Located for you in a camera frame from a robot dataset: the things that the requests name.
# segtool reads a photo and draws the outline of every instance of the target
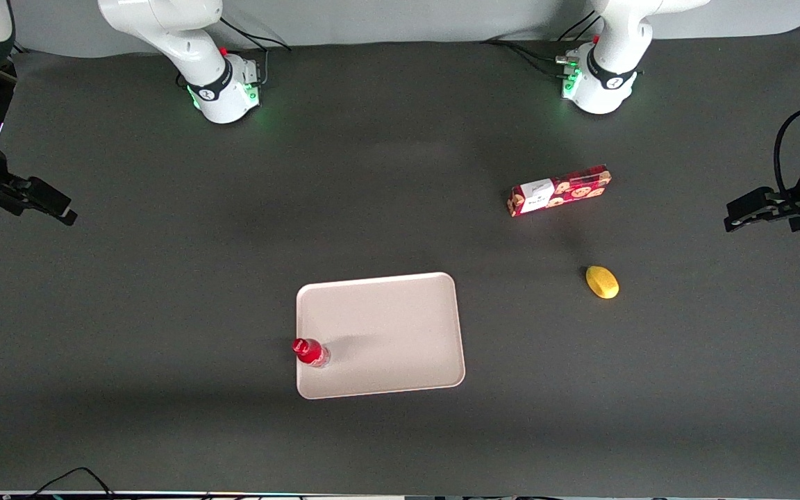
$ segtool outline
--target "red box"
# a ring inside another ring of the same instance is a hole
[[[508,213],[515,217],[521,213],[601,196],[612,179],[606,165],[597,165],[559,177],[520,184],[511,188],[506,203]]]

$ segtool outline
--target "bottle cap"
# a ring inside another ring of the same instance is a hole
[[[292,342],[292,350],[295,351],[299,361],[308,365],[323,354],[323,346],[314,339],[295,339]]]

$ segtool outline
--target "gray wall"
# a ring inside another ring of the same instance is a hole
[[[96,0],[12,0],[12,5],[17,39],[34,50],[78,57],[152,51],[107,25]],[[224,10],[248,31],[314,45],[481,40],[503,33],[543,38],[559,35],[590,6],[584,0],[225,0]],[[713,0],[651,22],[657,38],[781,33],[800,26],[800,0]],[[232,47],[248,45],[223,26],[209,31]]]

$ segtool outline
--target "black band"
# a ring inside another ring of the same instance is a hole
[[[193,85],[187,83],[187,86],[193,91],[193,94],[199,96],[203,101],[215,101],[222,93],[222,90],[231,83],[233,78],[233,66],[229,60],[224,60],[224,72],[222,75],[209,85]]]
[[[607,71],[602,67],[597,65],[597,61],[594,60],[594,47],[591,47],[591,50],[588,51],[588,57],[586,58],[586,63],[588,65],[588,71],[591,72],[594,77],[596,77],[601,82],[601,86],[607,90],[616,90],[618,88],[622,88],[625,85],[625,82],[635,76],[635,70],[632,69],[631,71],[626,71],[625,73],[613,73],[613,71]]]

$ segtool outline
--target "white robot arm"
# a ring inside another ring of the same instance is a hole
[[[584,111],[602,115],[616,110],[631,95],[635,68],[653,40],[646,16],[679,13],[704,6],[709,0],[591,0],[603,18],[597,44],[588,42],[558,57],[568,75],[562,98]]]
[[[260,103],[254,61],[222,53],[202,29],[218,22],[222,0],[98,0],[98,7],[113,28],[172,60],[210,121],[234,122]]]

